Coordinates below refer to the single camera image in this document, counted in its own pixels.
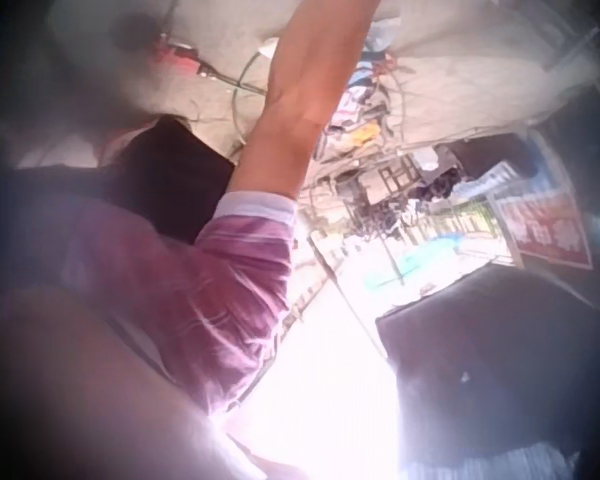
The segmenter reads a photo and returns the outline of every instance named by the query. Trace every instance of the person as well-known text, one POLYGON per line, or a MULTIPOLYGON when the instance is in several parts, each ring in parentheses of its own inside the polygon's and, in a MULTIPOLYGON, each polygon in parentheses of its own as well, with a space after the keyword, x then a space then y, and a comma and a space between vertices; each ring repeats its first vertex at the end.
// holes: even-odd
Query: person
POLYGON ((264 478, 208 417, 249 385, 288 310, 296 199, 378 4, 298 6, 263 113, 193 242, 106 196, 20 202, 0 243, 18 258, 0 281, 0 409, 24 419, 33 463, 60 478, 264 478))

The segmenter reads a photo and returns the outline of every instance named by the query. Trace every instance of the shirt sleeve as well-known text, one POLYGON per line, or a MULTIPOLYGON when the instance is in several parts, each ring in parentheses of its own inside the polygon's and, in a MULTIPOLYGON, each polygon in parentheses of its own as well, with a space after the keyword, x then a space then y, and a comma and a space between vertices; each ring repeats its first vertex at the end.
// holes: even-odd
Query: shirt sleeve
POLYGON ((209 413, 248 387, 288 311, 295 203, 232 197, 241 195, 228 197, 238 208, 221 202, 193 246, 92 201, 62 271, 66 284, 144 330, 169 373, 209 413))

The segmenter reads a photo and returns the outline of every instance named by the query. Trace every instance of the red poster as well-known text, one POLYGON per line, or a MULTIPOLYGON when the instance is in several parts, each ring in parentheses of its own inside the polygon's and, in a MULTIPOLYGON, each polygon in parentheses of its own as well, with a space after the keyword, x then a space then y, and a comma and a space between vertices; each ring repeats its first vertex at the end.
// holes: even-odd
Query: red poster
POLYGON ((570 193, 553 190, 498 200, 497 204, 521 253, 593 268, 580 213, 570 193))

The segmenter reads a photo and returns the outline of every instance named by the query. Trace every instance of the raised arm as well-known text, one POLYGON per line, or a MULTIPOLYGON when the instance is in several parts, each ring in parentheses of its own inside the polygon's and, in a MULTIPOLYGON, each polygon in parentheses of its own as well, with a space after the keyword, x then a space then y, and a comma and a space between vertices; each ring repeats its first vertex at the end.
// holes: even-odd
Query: raised arm
POLYGON ((229 191, 296 199, 311 153, 333 115, 380 0, 304 0, 285 28, 268 94, 229 191))

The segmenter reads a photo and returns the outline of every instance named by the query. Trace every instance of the white sleeve cuff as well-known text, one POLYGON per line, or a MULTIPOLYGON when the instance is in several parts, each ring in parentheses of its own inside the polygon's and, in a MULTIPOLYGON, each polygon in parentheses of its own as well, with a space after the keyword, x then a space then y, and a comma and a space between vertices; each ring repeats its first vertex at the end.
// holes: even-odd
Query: white sleeve cuff
POLYGON ((261 217, 293 226, 297 203, 290 198, 267 192, 228 192, 218 202, 213 218, 239 215, 261 217))

